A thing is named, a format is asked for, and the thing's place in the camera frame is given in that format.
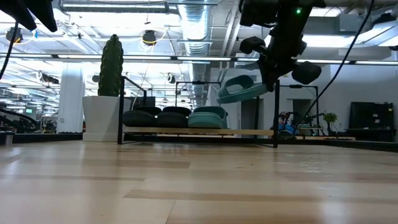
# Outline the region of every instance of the cactus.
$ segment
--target cactus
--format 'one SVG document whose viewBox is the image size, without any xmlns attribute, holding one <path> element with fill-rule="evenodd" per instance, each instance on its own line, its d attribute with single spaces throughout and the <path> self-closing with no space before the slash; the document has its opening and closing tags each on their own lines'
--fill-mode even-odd
<svg viewBox="0 0 398 224">
<path fill-rule="evenodd" d="M 123 70 L 123 48 L 119 37 L 113 34 L 106 42 L 101 58 L 98 96 L 118 96 Z"/>
</svg>

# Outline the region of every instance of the wooden floor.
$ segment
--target wooden floor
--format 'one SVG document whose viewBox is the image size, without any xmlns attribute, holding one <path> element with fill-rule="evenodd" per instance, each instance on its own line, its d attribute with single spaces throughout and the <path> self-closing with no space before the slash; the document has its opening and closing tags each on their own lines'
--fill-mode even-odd
<svg viewBox="0 0 398 224">
<path fill-rule="evenodd" d="M 398 154 L 328 146 L 0 148 L 0 223 L 398 223 Z"/>
</svg>

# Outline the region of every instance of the potted plant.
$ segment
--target potted plant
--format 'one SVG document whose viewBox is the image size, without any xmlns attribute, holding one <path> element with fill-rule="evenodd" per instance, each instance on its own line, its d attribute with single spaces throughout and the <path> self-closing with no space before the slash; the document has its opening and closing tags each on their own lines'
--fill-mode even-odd
<svg viewBox="0 0 398 224">
<path fill-rule="evenodd" d="M 325 113 L 323 115 L 323 120 L 326 121 L 326 123 L 328 124 L 328 135 L 334 135 L 335 132 L 331 130 L 330 124 L 333 124 L 337 121 L 337 115 L 335 113 Z"/>
<path fill-rule="evenodd" d="M 84 141 L 115 142 L 118 138 L 119 94 L 123 70 L 123 48 L 113 34 L 107 41 L 101 58 L 98 96 L 83 97 L 86 121 Z M 131 101 L 124 100 L 124 111 Z"/>
</svg>

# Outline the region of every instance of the teal object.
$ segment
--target teal object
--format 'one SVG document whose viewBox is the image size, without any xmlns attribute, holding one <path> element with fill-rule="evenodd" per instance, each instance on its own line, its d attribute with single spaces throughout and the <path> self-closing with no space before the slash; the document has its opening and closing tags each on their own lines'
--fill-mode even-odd
<svg viewBox="0 0 398 224">
<path fill-rule="evenodd" d="M 240 85 L 242 89 L 235 92 L 229 92 L 227 88 L 233 85 Z M 254 83 L 250 76 L 241 75 L 228 80 L 225 85 L 221 87 L 218 92 L 217 102 L 221 104 L 235 103 L 238 101 L 253 99 L 254 97 L 263 95 L 267 92 L 268 89 L 265 84 Z"/>
<path fill-rule="evenodd" d="M 226 129 L 228 113 L 219 106 L 203 106 L 193 110 L 188 118 L 189 128 Z"/>
</svg>

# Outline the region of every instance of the white planter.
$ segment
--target white planter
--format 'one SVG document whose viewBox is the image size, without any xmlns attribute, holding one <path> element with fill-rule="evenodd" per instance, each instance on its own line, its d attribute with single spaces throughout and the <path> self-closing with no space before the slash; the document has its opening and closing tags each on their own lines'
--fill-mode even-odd
<svg viewBox="0 0 398 224">
<path fill-rule="evenodd" d="M 129 110 L 131 101 L 124 99 L 124 111 Z M 86 132 L 83 141 L 116 142 L 118 140 L 119 97 L 83 97 L 83 111 Z"/>
</svg>

